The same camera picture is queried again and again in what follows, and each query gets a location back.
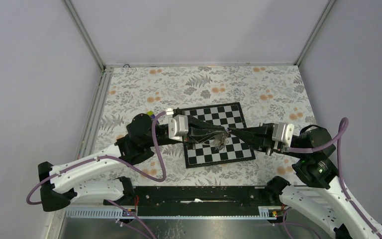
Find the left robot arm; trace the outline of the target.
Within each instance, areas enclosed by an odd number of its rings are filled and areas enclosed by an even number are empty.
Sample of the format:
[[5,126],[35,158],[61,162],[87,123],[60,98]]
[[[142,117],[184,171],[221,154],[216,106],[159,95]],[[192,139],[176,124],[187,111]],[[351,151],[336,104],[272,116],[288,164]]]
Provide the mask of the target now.
[[162,145],[194,146],[206,142],[221,149],[226,143],[228,133],[223,126],[176,111],[168,112],[168,117],[167,124],[160,124],[159,116],[138,114],[127,125],[127,135],[103,150],[66,164],[40,163],[38,189],[42,209],[53,212],[73,202],[136,202],[130,178],[122,176],[107,182],[95,182],[92,178],[123,166],[137,171],[138,164],[153,156],[161,158]]

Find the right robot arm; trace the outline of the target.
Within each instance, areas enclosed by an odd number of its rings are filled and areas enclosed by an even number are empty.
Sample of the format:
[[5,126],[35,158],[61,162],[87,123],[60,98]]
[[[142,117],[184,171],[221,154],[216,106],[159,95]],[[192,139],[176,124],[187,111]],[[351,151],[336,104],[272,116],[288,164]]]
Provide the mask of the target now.
[[382,239],[382,224],[375,220],[350,192],[344,182],[341,162],[330,156],[341,154],[341,138],[349,121],[340,121],[338,133],[311,124],[294,135],[291,123],[263,123],[258,127],[229,128],[231,135],[249,144],[252,150],[297,158],[292,165],[296,176],[327,202],[324,207],[299,192],[289,181],[276,176],[266,184],[268,203],[280,202],[312,220],[335,239]]

